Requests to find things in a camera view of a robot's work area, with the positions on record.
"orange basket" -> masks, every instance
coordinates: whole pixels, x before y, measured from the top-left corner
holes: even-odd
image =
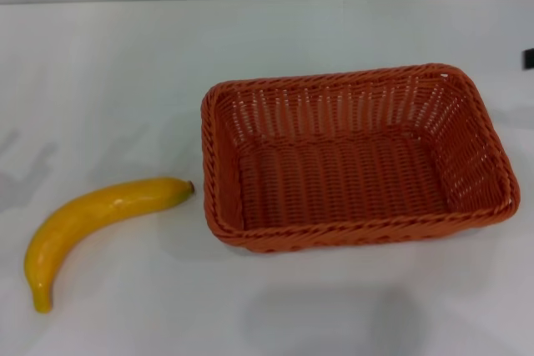
[[[209,227],[255,252],[443,237],[520,201],[475,85],[443,64],[220,83],[202,147]]]

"yellow banana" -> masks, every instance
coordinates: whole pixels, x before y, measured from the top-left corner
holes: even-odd
[[[33,235],[24,259],[35,309],[47,313],[52,308],[53,280],[76,243],[111,223],[172,208],[193,192],[191,182],[154,178],[113,185],[62,206]]]

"plastic wicker basket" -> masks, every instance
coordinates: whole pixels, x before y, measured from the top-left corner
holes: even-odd
[[[481,97],[451,66],[220,83],[202,120],[209,227],[252,251],[442,237],[519,205]]]

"table surface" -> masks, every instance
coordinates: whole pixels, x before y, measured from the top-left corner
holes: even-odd
[[[534,354],[534,0],[232,0],[0,7],[0,354]],[[203,211],[200,103],[214,84],[415,63],[479,88],[523,201],[426,243],[275,255]],[[33,311],[23,257],[70,198],[161,174],[178,208],[84,240]]]

